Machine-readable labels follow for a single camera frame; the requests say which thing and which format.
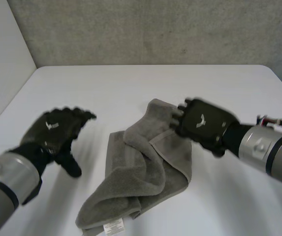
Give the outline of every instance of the robotic hand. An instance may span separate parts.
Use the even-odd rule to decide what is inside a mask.
[[[0,156],[0,228],[19,204],[38,195],[47,164],[55,161],[71,177],[81,176],[71,144],[86,122],[95,118],[79,108],[46,112],[29,128],[19,147]]]
[[[240,124],[230,112],[200,99],[186,99],[174,111],[170,126],[221,157],[230,150],[241,161],[282,182],[282,133],[272,125],[281,119],[257,117],[256,125]]]

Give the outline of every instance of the white table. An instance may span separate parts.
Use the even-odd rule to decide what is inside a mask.
[[[51,165],[39,196],[20,207],[0,236],[80,236],[75,225],[85,199],[104,179],[109,133],[139,120],[148,102],[178,104],[200,96],[254,123],[282,118],[282,82],[260,65],[53,66],[35,71],[0,116],[0,153],[13,148],[31,123],[53,107],[80,106],[97,114],[72,151],[83,170],[71,179]],[[127,236],[281,236],[282,184],[230,153],[215,159],[193,146],[188,189],[136,220]]]

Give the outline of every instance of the gray towel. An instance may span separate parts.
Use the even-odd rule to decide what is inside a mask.
[[[136,124],[110,134],[106,178],[76,219],[85,236],[97,235],[104,224],[118,218],[134,219],[187,188],[191,143],[169,128],[175,108],[154,99]]]

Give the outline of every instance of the white care label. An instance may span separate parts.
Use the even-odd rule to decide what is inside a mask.
[[[123,219],[118,219],[112,221],[108,224],[103,225],[106,236],[124,236],[125,226],[123,224]]]

